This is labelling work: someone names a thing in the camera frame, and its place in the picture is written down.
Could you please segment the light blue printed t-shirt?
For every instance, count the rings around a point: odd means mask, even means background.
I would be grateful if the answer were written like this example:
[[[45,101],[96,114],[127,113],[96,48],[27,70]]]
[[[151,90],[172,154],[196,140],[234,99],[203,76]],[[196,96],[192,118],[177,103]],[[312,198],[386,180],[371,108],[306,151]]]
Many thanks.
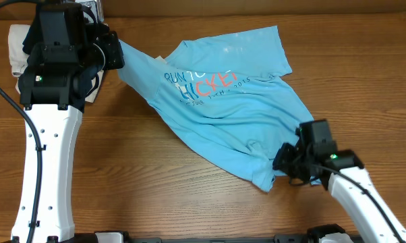
[[[184,40],[166,58],[127,43],[119,78],[195,153],[264,192],[281,146],[312,114],[283,80],[292,72],[276,26]]]

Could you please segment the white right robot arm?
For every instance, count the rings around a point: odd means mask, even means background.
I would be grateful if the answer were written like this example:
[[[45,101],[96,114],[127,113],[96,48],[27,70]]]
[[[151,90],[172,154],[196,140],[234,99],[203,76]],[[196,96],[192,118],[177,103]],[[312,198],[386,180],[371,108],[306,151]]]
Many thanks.
[[[358,231],[351,236],[337,224],[313,227],[304,242],[406,243],[406,228],[379,195],[360,158],[337,148],[327,120],[302,123],[296,134],[296,144],[286,142],[279,149],[274,169],[299,179],[302,186],[319,180]]]

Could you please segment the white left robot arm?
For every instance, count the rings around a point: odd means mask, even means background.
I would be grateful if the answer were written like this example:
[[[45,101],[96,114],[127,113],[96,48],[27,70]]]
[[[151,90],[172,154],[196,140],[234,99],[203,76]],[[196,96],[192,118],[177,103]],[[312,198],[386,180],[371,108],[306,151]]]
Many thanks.
[[[124,65],[99,1],[45,1],[23,42],[18,79],[26,125],[24,179],[12,242],[126,242],[121,231],[78,233],[71,209],[74,151],[100,73]]]

